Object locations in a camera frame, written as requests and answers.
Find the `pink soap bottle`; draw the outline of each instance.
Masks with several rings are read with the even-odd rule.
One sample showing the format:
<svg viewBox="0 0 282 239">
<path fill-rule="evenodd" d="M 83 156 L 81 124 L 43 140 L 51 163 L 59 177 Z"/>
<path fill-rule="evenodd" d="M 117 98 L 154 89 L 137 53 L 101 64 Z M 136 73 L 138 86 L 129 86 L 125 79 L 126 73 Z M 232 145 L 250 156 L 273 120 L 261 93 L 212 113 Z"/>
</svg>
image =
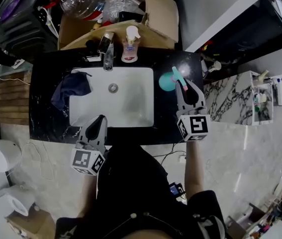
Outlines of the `pink soap bottle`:
<svg viewBox="0 0 282 239">
<path fill-rule="evenodd" d="M 122 40 L 123 54 L 121 60 L 125 63 L 133 63 L 137 60 L 137 49 L 140 44 L 138 28 L 135 26 L 128 26 L 126 28 L 126 39 Z"/>
</svg>

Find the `human arm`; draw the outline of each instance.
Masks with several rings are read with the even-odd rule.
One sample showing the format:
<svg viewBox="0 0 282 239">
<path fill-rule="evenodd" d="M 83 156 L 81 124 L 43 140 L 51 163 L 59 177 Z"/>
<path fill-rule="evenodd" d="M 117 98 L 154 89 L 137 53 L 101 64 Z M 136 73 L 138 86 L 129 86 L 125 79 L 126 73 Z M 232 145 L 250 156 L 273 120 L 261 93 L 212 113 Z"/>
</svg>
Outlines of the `human arm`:
<svg viewBox="0 0 282 239">
<path fill-rule="evenodd" d="M 82 218 L 93 206 L 96 200 L 96 176 L 85 175 L 81 192 L 81 211 L 78 218 Z"/>
<path fill-rule="evenodd" d="M 187 142 L 186 152 L 185 191 L 188 207 L 193 214 L 211 219 L 212 224 L 218 228 L 212 229 L 213 233 L 224 236 L 225 225 L 216 194 L 211 190 L 204 191 L 204 172 L 198 143 Z"/>
<path fill-rule="evenodd" d="M 204 171 L 196 141 L 186 143 L 185 191 L 187 200 L 204 190 Z"/>
</svg>

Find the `black shirt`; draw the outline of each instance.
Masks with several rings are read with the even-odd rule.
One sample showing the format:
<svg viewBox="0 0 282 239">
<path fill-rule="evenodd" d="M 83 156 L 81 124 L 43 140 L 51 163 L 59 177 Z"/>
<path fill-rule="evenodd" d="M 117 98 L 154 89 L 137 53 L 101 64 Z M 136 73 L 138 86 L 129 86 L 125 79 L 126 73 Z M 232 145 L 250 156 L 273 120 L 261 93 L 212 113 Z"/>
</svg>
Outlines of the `black shirt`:
<svg viewBox="0 0 282 239">
<path fill-rule="evenodd" d="M 187 205 L 170 192 L 167 173 L 140 146 L 113 146 L 98 175 L 97 200 L 83 218 L 60 218 L 56 239 L 120 239 L 138 230 L 172 238 L 223 238 L 222 213 L 213 191 Z"/>
</svg>

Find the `white sink basin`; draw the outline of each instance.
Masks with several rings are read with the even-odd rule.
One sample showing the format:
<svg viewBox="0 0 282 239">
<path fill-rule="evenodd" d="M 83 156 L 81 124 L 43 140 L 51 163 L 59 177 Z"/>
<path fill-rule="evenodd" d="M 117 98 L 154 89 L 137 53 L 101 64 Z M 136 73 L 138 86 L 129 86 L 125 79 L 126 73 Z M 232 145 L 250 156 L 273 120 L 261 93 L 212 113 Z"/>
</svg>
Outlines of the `white sink basin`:
<svg viewBox="0 0 282 239">
<path fill-rule="evenodd" d="M 70 125 L 83 126 L 105 115 L 108 126 L 148 127 L 154 124 L 153 70 L 147 67 L 79 68 L 86 72 L 92 92 L 70 96 Z"/>
</svg>

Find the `tile floor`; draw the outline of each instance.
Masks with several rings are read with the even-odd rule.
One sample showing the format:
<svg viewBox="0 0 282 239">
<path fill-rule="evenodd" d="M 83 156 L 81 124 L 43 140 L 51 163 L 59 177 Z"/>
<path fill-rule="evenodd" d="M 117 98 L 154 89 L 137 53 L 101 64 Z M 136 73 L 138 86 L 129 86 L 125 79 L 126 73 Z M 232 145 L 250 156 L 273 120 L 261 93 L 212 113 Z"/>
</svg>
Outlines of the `tile floor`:
<svg viewBox="0 0 282 239">
<path fill-rule="evenodd" d="M 239 216 L 249 202 L 261 206 L 270 198 L 282 176 L 282 107 L 275 107 L 274 113 L 273 124 L 247 128 L 212 122 L 209 136 L 199 143 L 205 188 L 216 192 L 224 218 Z M 1 136 L 18 143 L 21 148 L 28 142 L 33 143 L 41 156 L 40 165 L 34 146 L 26 145 L 21 164 L 11 173 L 12 180 L 33 189 L 37 204 L 49 211 L 54 219 L 75 217 L 80 208 L 84 175 L 69 166 L 74 145 L 29 140 L 29 128 L 21 125 L 2 124 Z M 144 146 L 153 156 L 169 153 L 171 148 L 171 144 Z M 185 148 L 182 143 L 174 150 Z M 168 156 L 163 166 L 169 174 L 169 182 L 184 184 L 185 164 L 179 162 L 179 155 L 182 152 Z"/>
</svg>

